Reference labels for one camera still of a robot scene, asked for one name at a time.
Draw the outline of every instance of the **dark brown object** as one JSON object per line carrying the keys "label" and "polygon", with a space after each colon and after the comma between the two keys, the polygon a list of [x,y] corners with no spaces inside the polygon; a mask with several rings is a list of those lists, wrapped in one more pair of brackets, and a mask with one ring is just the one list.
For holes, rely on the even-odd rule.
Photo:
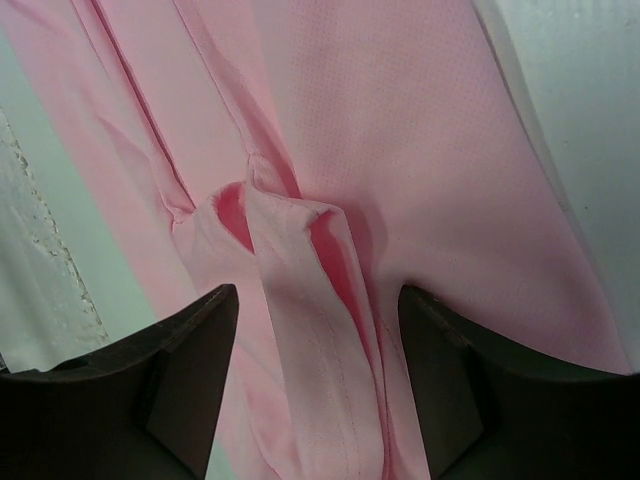
{"label": "dark brown object", "polygon": [[237,311],[225,285],[53,371],[0,374],[0,478],[204,479]]}
{"label": "dark brown object", "polygon": [[417,288],[399,314],[433,480],[638,477],[640,375],[543,355]]}

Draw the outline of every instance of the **pink fabric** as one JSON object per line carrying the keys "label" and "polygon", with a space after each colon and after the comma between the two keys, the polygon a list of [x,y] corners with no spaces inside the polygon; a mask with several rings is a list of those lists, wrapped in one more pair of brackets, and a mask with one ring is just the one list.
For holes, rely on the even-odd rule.
{"label": "pink fabric", "polygon": [[0,5],[158,316],[237,285],[239,478],[428,478],[404,283],[629,370],[469,1]]}

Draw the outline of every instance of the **stitching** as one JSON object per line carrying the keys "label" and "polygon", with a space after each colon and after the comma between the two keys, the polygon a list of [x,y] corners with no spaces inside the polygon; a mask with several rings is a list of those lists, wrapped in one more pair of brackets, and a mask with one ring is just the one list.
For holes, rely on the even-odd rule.
{"label": "stitching", "polygon": [[[256,229],[256,232],[260,236],[262,236],[262,240],[266,243],[265,246],[269,249],[269,252],[272,255],[276,256],[282,263],[285,263],[284,260],[282,259],[282,257],[279,255],[279,253],[275,250],[275,248],[273,248],[273,246],[267,240],[268,237],[267,237],[267,234],[266,234],[265,230],[261,226],[254,226],[254,228]],[[284,385],[285,392],[286,392],[286,384],[287,384],[287,382],[286,382],[286,379],[285,379],[285,385]]]}
{"label": "stitching", "polygon": [[[292,205],[288,205],[287,217],[290,217],[290,213],[291,213],[292,209],[293,209],[293,206]],[[290,223],[289,222],[289,218],[287,218],[287,222],[286,223],[287,223],[287,230],[289,230],[289,223]],[[292,247],[292,250],[293,250],[293,252],[294,252],[294,254],[296,256],[296,259],[298,260],[298,264],[302,264],[303,262],[302,262],[299,250],[296,248],[296,245],[290,243],[290,246]],[[303,275],[305,277],[305,280],[307,280],[307,284],[309,284],[310,283],[309,282],[310,281],[309,275],[307,273],[303,273]],[[317,294],[314,292],[313,289],[311,289],[309,291],[309,293],[312,296],[312,300],[313,300],[314,304],[318,308],[318,312],[319,312],[320,318],[324,322],[325,326],[327,327],[327,329],[328,329],[328,331],[329,331],[329,333],[331,335],[331,346],[333,348],[333,353],[334,353],[335,360],[338,363],[338,371],[340,373],[340,383],[342,384],[342,390],[343,390],[344,396],[345,396],[345,398],[347,400],[347,410],[348,410],[348,413],[349,413],[349,419],[350,419],[350,423],[351,423],[351,430],[352,430],[353,436],[354,436],[354,438],[356,440],[355,444],[356,444],[356,454],[357,454],[357,458],[358,458],[358,478],[362,478],[360,444],[358,442],[358,438],[357,438],[358,436],[357,436],[357,433],[356,433],[355,424],[353,422],[353,410],[351,408],[351,399],[349,398],[349,395],[347,394],[346,382],[345,382],[345,377],[344,377],[344,368],[342,366],[342,362],[340,360],[340,356],[338,355],[338,352],[337,352],[337,349],[336,349],[336,345],[335,345],[335,331],[331,327],[331,324],[329,323],[329,321],[328,321],[328,319],[326,317],[326,314],[325,314],[324,310],[322,309],[322,303],[320,302],[320,299],[318,298]],[[317,333],[315,331],[314,331],[314,335],[316,337],[316,341],[317,341],[318,347],[320,347],[320,342],[318,341]],[[318,351],[321,354],[321,357],[323,358],[323,370],[326,372],[326,366],[325,366],[326,364],[324,362],[324,358],[325,358],[324,352],[322,351],[321,348],[318,348]],[[335,397],[334,397],[333,393],[331,393],[331,397],[332,397],[333,403],[335,404],[336,401],[335,401]],[[346,463],[346,466],[347,466],[347,472],[346,472],[345,479],[348,480],[349,479],[350,466],[349,466],[349,462],[347,461],[345,437],[344,437],[344,434],[342,433],[342,427],[340,425],[340,422],[338,421],[337,423],[338,423],[338,426],[339,426],[339,429],[340,429],[340,436],[341,436],[342,448],[343,448],[343,456],[345,458],[345,463]]]}
{"label": "stitching", "polygon": [[[342,216],[342,220],[343,222],[346,224],[346,229],[349,232],[349,242],[350,244],[355,248],[355,245],[353,244],[353,238],[351,236],[351,230],[349,229],[349,224],[348,221],[346,220],[346,216],[344,215],[343,212],[343,216]],[[373,371],[373,365],[371,365],[371,370],[372,370],[372,375],[373,375],[373,379],[374,379],[374,385],[376,387],[376,394],[378,393],[378,386],[381,388],[381,392],[380,394],[382,395],[381,399],[378,399],[378,401],[382,400],[383,405],[382,406],[378,406],[378,408],[380,409],[381,407],[384,408],[384,411],[381,412],[380,416],[381,416],[381,422],[380,422],[380,427],[381,429],[385,429],[386,427],[386,432],[383,433],[384,438],[386,438],[386,443],[383,444],[383,448],[384,448],[384,461],[383,461],[383,466],[382,466],[382,475],[384,479],[388,479],[391,476],[391,421],[390,421],[390,414],[389,414],[389,399],[388,399],[388,394],[387,394],[387,371],[385,369],[385,361],[384,361],[384,348],[382,345],[382,339],[380,336],[380,332],[379,332],[379,328],[378,328],[378,324],[381,323],[381,319],[376,318],[377,315],[374,312],[374,308],[371,305],[371,298],[369,296],[369,293],[367,291],[366,288],[366,282],[364,280],[364,274],[362,272],[362,268],[359,265],[359,262],[357,261],[358,258],[358,254],[355,250],[348,248],[347,249],[347,254],[349,255],[350,259],[353,261],[353,258],[355,256],[356,259],[356,273],[355,276],[357,277],[356,282],[360,284],[360,287],[363,289],[363,293],[364,293],[364,297],[367,303],[367,310],[369,311],[369,314],[371,316],[371,321],[372,321],[372,325],[373,325],[373,329],[374,329],[374,334],[375,334],[375,344],[378,347],[378,354],[379,354],[379,359],[380,359],[380,370],[381,370],[381,375],[382,378],[378,381],[375,378],[375,374]]]}

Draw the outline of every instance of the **chipped paint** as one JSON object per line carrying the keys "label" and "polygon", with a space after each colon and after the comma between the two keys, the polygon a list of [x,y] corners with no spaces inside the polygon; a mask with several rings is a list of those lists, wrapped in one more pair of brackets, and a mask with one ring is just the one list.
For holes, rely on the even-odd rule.
{"label": "chipped paint", "polygon": [[0,352],[47,370],[109,343],[36,178],[0,109]]}

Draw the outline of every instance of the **pink cloth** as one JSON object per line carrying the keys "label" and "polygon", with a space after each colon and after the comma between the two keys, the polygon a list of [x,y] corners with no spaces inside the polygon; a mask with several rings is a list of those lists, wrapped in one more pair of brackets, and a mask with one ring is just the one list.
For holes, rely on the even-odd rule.
{"label": "pink cloth", "polygon": [[468,0],[0,5],[158,316],[237,285],[239,478],[428,478],[404,283],[629,370]]}

